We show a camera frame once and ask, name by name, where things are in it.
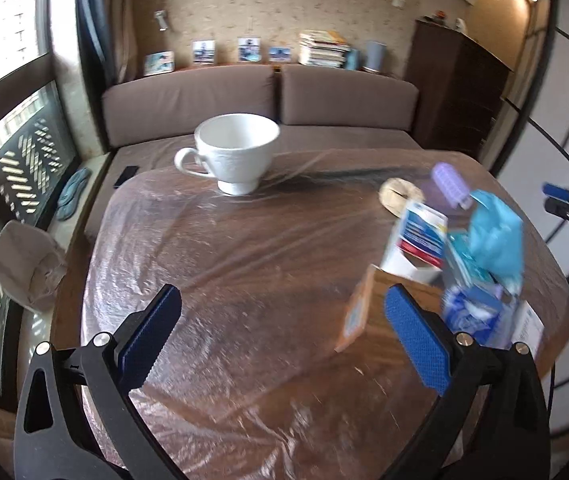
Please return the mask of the teal wrapper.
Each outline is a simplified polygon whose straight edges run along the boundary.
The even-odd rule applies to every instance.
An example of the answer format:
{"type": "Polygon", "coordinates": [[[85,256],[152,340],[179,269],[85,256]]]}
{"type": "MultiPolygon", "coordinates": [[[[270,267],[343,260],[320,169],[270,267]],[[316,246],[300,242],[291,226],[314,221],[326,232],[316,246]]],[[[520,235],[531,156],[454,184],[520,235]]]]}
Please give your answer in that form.
{"type": "Polygon", "coordinates": [[[524,269],[523,221],[493,193],[475,190],[469,249],[475,263],[501,280],[520,281],[524,269]]]}

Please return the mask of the blue tissue pack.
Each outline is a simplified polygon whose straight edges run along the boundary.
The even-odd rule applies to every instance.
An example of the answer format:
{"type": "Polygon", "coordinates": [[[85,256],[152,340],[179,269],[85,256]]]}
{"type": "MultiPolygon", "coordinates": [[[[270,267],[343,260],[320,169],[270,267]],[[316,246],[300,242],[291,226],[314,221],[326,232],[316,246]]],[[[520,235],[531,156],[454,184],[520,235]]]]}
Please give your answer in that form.
{"type": "Polygon", "coordinates": [[[443,281],[441,316],[449,330],[468,333],[485,347],[508,349],[521,342],[537,353],[545,330],[541,319],[475,263],[466,232],[447,235],[443,281]]]}

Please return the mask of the small brown cardboard box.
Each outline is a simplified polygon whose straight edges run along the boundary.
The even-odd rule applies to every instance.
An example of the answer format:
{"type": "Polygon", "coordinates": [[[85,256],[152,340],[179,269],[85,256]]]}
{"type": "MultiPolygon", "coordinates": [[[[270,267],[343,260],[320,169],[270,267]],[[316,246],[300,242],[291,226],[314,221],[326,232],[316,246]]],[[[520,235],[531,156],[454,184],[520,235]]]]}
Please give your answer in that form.
{"type": "Polygon", "coordinates": [[[335,344],[336,352],[382,361],[405,355],[384,314],[386,293],[395,285],[403,285],[423,309],[441,312],[443,291],[440,288],[386,273],[371,264],[350,297],[335,344]]]}

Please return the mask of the white blue naproxen box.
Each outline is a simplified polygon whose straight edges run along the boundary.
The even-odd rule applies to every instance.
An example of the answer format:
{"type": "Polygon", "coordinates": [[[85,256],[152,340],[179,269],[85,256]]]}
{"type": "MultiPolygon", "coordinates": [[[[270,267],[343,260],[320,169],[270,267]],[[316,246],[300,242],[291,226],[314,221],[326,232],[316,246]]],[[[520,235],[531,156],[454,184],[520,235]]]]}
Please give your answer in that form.
{"type": "Polygon", "coordinates": [[[385,248],[380,268],[408,280],[431,284],[445,261],[448,218],[426,204],[408,200],[385,248]]]}

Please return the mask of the purple hair roller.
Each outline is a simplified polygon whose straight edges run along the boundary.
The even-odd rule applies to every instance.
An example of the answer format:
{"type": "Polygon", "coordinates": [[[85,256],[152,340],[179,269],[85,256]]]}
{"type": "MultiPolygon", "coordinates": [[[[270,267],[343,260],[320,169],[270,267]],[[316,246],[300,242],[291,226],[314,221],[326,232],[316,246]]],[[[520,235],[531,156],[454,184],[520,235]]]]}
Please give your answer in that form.
{"type": "Polygon", "coordinates": [[[452,208],[468,210],[473,205],[471,190],[458,170],[448,162],[437,162],[431,171],[432,180],[452,208]]]}

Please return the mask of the grey chair back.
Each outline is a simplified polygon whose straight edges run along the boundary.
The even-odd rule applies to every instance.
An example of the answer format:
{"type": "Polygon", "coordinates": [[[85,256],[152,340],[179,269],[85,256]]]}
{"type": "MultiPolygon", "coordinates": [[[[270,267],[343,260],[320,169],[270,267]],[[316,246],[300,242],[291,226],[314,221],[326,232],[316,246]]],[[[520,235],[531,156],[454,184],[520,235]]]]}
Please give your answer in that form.
{"type": "Polygon", "coordinates": [[[0,231],[0,286],[24,309],[51,311],[67,270],[64,249],[46,231],[16,220],[0,231]]]}

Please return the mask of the teal slippers on sill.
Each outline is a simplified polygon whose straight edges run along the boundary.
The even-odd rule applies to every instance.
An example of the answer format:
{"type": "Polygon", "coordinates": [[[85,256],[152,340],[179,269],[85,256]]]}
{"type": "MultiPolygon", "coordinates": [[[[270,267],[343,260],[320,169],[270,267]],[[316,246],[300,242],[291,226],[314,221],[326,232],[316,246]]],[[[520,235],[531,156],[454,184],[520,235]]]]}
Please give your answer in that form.
{"type": "Polygon", "coordinates": [[[64,185],[57,202],[56,219],[66,221],[71,219],[79,205],[80,196],[86,188],[91,170],[89,168],[78,169],[64,185]]]}

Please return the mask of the black phone on sofa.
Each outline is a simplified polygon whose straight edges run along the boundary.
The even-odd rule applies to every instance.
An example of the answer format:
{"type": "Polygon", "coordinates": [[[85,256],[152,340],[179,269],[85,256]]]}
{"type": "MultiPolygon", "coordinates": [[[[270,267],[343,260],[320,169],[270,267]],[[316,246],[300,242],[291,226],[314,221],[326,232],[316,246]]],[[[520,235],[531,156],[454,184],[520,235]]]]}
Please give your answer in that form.
{"type": "Polygon", "coordinates": [[[117,190],[117,188],[122,186],[125,182],[135,177],[138,170],[139,170],[138,166],[126,166],[115,180],[115,183],[113,184],[114,190],[117,190]]]}

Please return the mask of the grey cylinder speaker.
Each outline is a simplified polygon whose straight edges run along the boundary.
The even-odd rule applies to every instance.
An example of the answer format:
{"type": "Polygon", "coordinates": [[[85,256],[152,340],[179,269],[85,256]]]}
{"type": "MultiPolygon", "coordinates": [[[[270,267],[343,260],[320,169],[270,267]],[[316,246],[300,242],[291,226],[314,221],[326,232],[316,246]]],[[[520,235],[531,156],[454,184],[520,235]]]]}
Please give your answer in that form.
{"type": "Polygon", "coordinates": [[[363,69],[369,73],[380,74],[384,68],[386,56],[386,44],[369,40],[365,48],[365,63],[363,69]]]}

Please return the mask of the teal cup on shelf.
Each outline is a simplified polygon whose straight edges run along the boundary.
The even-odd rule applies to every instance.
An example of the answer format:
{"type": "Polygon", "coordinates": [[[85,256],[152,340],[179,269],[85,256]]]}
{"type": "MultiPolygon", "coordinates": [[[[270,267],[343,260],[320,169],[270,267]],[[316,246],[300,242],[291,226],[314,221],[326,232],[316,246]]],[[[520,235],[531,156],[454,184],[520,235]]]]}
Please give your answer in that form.
{"type": "Polygon", "coordinates": [[[345,70],[358,70],[359,68],[359,51],[357,49],[351,49],[345,58],[344,64],[345,70]]]}

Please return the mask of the brown sofa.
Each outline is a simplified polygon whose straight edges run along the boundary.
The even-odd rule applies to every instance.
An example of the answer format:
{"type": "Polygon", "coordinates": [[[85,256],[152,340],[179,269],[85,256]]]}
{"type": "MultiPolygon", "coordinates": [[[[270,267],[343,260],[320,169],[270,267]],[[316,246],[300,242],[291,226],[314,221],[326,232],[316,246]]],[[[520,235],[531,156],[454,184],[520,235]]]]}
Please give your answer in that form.
{"type": "Polygon", "coordinates": [[[98,236],[115,184],[127,167],[139,174],[172,166],[196,127],[215,116],[250,113],[281,128],[281,153],[406,148],[419,91],[408,81],[335,68],[289,64],[227,65],[137,79],[102,94],[114,157],[86,226],[98,236]]]}

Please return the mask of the stack of books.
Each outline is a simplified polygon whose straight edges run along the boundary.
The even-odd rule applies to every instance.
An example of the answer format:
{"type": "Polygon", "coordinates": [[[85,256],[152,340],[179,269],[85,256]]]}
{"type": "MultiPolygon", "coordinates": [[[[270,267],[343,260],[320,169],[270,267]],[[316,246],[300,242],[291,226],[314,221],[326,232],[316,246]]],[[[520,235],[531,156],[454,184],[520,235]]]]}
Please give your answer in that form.
{"type": "Polygon", "coordinates": [[[298,62],[305,66],[341,68],[350,45],[332,30],[303,30],[299,33],[298,62]]]}

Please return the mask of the white ceramic teacup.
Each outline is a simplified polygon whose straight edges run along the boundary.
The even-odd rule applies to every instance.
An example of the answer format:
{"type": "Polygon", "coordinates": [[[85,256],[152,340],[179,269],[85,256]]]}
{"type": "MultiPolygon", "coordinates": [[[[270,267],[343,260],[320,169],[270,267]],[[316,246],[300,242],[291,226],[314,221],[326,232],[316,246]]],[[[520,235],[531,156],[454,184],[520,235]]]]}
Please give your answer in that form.
{"type": "Polygon", "coordinates": [[[279,136],[279,125],[268,117],[219,115],[196,127],[196,146],[181,148],[174,165],[183,174],[215,180],[222,193],[249,195],[269,169],[279,136]]]}

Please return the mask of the leftmost photo frame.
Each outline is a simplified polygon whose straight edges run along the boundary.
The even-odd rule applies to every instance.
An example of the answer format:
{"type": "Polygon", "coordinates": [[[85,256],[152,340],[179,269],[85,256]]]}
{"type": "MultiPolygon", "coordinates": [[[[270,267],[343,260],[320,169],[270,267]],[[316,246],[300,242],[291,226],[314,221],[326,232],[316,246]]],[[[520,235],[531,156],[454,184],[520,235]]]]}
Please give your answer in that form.
{"type": "Polygon", "coordinates": [[[173,51],[162,51],[148,54],[144,58],[143,76],[153,76],[171,73],[175,69],[173,51]]]}

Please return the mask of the chrome wall hook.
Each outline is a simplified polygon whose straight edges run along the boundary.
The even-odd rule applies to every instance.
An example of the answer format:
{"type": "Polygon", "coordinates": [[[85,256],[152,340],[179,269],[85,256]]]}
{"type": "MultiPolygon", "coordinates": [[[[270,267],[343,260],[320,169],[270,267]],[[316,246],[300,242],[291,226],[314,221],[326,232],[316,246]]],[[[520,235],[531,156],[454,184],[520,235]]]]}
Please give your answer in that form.
{"type": "Polygon", "coordinates": [[[158,22],[158,28],[161,32],[166,32],[168,29],[168,23],[166,20],[166,11],[158,10],[154,12],[155,20],[158,22]]]}

